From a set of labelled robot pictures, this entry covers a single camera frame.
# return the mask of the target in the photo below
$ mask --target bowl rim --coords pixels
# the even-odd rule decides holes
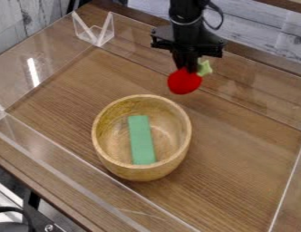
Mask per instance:
[[[186,139],[185,142],[182,143],[182,146],[180,147],[180,149],[177,150],[177,152],[174,153],[174,155],[172,157],[169,157],[169,159],[161,160],[156,163],[152,163],[149,165],[138,165],[138,164],[128,164],[128,163],[122,163],[121,161],[118,161],[117,159],[112,158],[112,156],[108,155],[108,153],[105,152],[104,148],[101,148],[100,144],[98,144],[98,136],[97,136],[97,128],[98,128],[98,122],[100,119],[102,118],[102,115],[106,113],[106,111],[110,109],[110,107],[116,104],[118,104],[122,101],[126,101],[129,99],[136,99],[136,98],[153,98],[157,100],[161,100],[166,103],[169,103],[170,105],[173,105],[176,107],[176,109],[180,111],[185,122],[186,122],[186,129],[188,129],[188,135],[186,135]],[[188,115],[188,113],[185,112],[185,110],[182,109],[182,107],[172,100],[169,100],[168,98],[158,96],[158,95],[153,95],[153,94],[136,94],[136,95],[130,95],[126,96],[121,99],[118,99],[117,101],[113,101],[101,111],[101,113],[98,114],[96,121],[93,123],[93,129],[92,129],[92,138],[93,138],[93,144],[96,146],[97,152],[100,154],[100,156],[106,159],[110,163],[128,168],[128,169],[149,169],[149,168],[156,168],[162,166],[164,164],[169,163],[172,160],[174,160],[185,151],[185,149],[189,147],[190,145],[190,139],[192,139],[192,122],[190,122],[190,117]]]

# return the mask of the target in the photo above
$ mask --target green sponge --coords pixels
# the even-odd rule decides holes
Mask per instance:
[[[198,72],[197,72],[198,76],[204,77],[205,75],[208,75],[213,72],[214,72],[214,70],[212,68],[209,60],[206,60],[204,62],[201,62],[201,60],[200,60],[198,61]]]
[[[133,164],[146,165],[156,162],[149,117],[145,115],[128,118]]]

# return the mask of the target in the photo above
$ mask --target wooden bowl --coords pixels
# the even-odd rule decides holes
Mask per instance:
[[[157,162],[132,164],[128,117],[148,115]],[[149,181],[166,176],[186,157],[192,138],[190,118],[170,100],[156,95],[134,95],[113,102],[93,125],[93,142],[106,168],[121,178]]]

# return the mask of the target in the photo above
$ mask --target red ball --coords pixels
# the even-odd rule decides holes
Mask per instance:
[[[170,91],[176,94],[188,94],[194,92],[204,82],[204,78],[194,72],[189,73],[184,67],[170,74],[168,79],[168,86]]]

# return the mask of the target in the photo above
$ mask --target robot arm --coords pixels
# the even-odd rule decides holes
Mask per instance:
[[[170,21],[172,24],[161,26],[152,31],[152,47],[166,49],[172,52],[177,68],[188,68],[189,73],[198,69],[198,58],[204,55],[222,57],[226,40],[213,34],[205,27],[204,22],[213,27],[204,19],[205,7],[210,6],[224,13],[220,7],[210,0],[170,0]]]

